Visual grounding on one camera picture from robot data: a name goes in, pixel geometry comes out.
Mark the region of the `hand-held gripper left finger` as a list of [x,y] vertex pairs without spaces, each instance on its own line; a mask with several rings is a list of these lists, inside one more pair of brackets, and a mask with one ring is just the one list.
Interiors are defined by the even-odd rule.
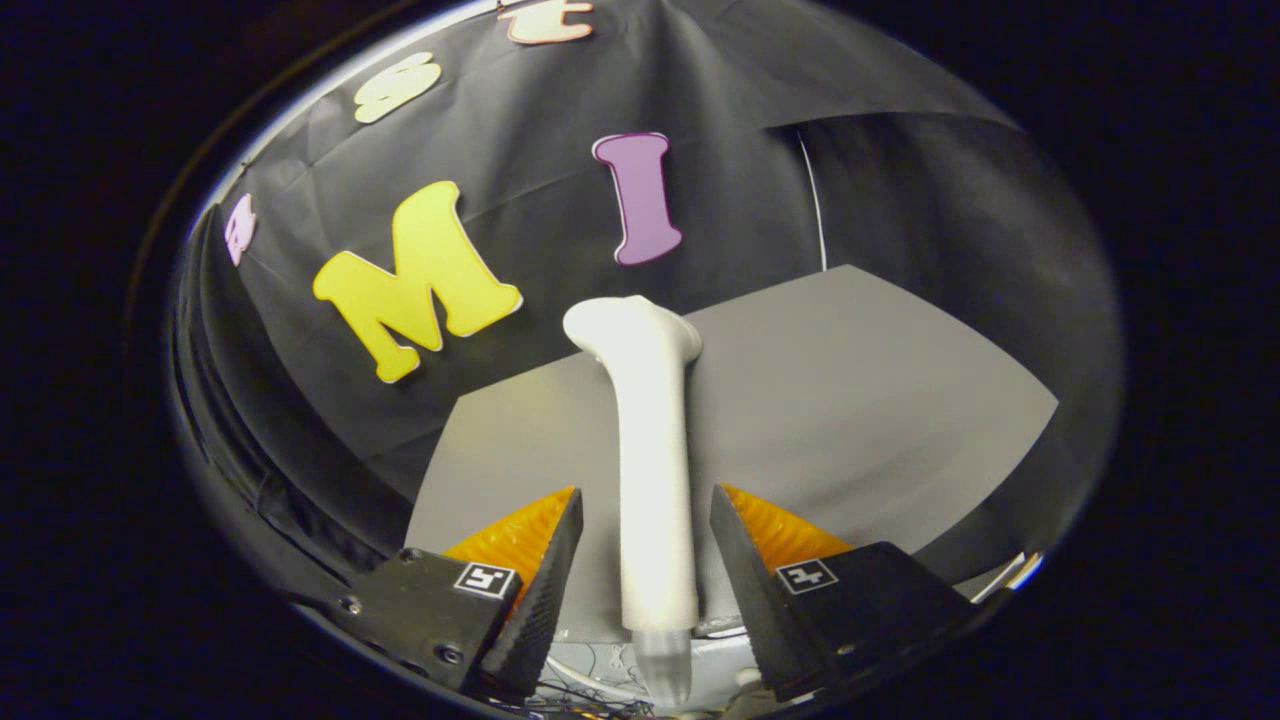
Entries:
[[452,701],[524,701],[540,684],[584,532],[566,487],[448,548],[408,542],[330,591],[287,591],[379,667]]

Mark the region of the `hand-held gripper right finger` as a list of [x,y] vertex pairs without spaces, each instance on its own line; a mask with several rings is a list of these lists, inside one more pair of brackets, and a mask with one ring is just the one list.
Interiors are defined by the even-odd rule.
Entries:
[[767,688],[858,694],[974,628],[982,606],[890,542],[852,547],[730,484],[710,528]]

